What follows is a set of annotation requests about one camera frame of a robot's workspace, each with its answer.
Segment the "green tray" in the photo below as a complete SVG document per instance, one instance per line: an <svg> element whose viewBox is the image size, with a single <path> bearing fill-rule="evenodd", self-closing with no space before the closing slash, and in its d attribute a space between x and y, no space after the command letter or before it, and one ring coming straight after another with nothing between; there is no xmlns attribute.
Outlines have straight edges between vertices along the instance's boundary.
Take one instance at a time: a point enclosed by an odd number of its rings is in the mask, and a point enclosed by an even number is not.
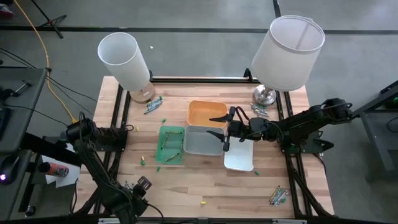
<svg viewBox="0 0 398 224"><path fill-rule="evenodd" d="M163 142L166 138L166 131L180 131L182 134L169 134L166 144L162 149ZM176 155L180 152L181 142L183 143L185 136L185 128L181 126L162 126L159 129L159 142L157 143L156 162L163 164L181 164L182 156L174 157L173 159L165 162L166 159Z"/></svg>

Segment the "gray floor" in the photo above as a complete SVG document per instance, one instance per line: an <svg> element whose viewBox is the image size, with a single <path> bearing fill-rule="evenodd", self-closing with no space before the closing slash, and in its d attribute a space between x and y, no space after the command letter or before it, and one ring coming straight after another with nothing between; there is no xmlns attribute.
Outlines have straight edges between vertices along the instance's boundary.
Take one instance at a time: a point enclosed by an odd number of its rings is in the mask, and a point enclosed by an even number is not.
<svg viewBox="0 0 398 224"><path fill-rule="evenodd" d="M107 1L38 0L51 16L68 14L65 26L108 27L228 27L268 28L274 18L272 1L260 0L150 0ZM282 14L311 17L324 29L398 29L398 2L395 0L280 0ZM36 24L42 17L29 1L23 2ZM26 24L17 13L8 24ZM54 79L82 93L96 97L102 77L109 75L96 55L98 42L107 33L64 32L59 39L53 32L42 32L49 51ZM155 75L240 77L250 66L264 34L184 34L133 33L148 67ZM24 57L38 67L45 57L35 34L29 31L1 31L0 46ZM398 36L327 35L326 42L306 84L310 104L340 97L358 108L377 92L397 80ZM16 63L0 58L7 65ZM62 93L66 104L77 115L81 110ZM74 96L94 111L95 104ZM47 88L36 107L55 118L69 117ZM54 135L63 126L35 114L29 131ZM325 153L328 183L335 213L343 218L398 222L397 183L369 184L365 176L379 169L379 159L371 147L360 120L351 124L327 126L323 138L335 143ZM36 188L36 198L44 196L37 217L67 213L73 188L63 189L63 200L54 201L60 191L53 186Z"/></svg>

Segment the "wooden table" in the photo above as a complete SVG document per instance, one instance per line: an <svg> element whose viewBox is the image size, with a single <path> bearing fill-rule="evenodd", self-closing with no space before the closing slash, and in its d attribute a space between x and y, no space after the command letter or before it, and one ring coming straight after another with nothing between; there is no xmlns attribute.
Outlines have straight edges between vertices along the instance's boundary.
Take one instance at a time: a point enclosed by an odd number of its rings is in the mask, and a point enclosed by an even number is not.
<svg viewBox="0 0 398 224"><path fill-rule="evenodd" d="M276 142L254 143L252 172L237 172L224 167L224 157L206 157L184 154L183 165L171 166L155 161L159 128L163 125L187 126L187 108L192 100L219 101L230 106L240 106L254 117L250 103L253 89L258 84L203 84L156 83L157 96L163 96L162 106L145 114L145 105L131 101L127 124L139 127L139 132L129 132L126 150L122 154L118 180L135 184L146 176L152 183L146 199L157 206L165 217L213 217L213 218L293 218L292 200L278 207L270 206L268 199L280 185L289 189L285 157ZM114 77L104 77L94 121L97 126L109 127L113 113L118 83ZM294 113L308 108L305 87L290 92ZM276 103L268 107L270 120L278 120ZM121 120L119 112L118 125ZM141 166L141 156L145 166ZM303 154L307 184L326 211L333 213L328 183L320 161L313 155ZM78 210L96 188L91 175L82 168L78 181ZM304 211L302 193L297 186L300 208ZM143 217L158 217L148 208Z"/></svg>

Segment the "lamp base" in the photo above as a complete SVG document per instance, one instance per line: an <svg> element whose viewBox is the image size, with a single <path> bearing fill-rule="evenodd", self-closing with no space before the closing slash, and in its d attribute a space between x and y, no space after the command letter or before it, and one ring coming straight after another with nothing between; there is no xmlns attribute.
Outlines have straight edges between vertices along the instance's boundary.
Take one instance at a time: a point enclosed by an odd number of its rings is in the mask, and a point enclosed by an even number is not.
<svg viewBox="0 0 398 224"><path fill-rule="evenodd" d="M275 102L276 92L270 88L266 88L264 85L259 85L253 92L253 100L255 103L268 106Z"/></svg>
<svg viewBox="0 0 398 224"><path fill-rule="evenodd" d="M132 100L137 103L147 103L155 97L155 87L150 82L144 89L140 91L130 92Z"/></svg>

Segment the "white container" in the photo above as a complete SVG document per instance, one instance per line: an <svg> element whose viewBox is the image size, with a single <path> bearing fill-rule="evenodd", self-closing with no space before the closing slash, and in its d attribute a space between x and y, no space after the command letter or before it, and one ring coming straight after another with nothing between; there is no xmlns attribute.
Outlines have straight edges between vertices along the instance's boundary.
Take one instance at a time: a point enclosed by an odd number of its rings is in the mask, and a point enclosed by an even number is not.
<svg viewBox="0 0 398 224"><path fill-rule="evenodd" d="M139 91L148 85L149 71L132 35L107 35L98 45L98 57L125 90Z"/></svg>
<svg viewBox="0 0 398 224"><path fill-rule="evenodd" d="M325 33L311 19L279 17L254 56L254 76L273 90L296 90L307 82L324 42Z"/></svg>
<svg viewBox="0 0 398 224"><path fill-rule="evenodd" d="M229 139L229 151L224 153L224 166L227 169L239 171L252 171L253 166L253 141L239 138Z"/></svg>
<svg viewBox="0 0 398 224"><path fill-rule="evenodd" d="M223 154L223 143L207 131L224 134L222 128L188 125L185 129L184 151L204 156L220 156Z"/></svg>

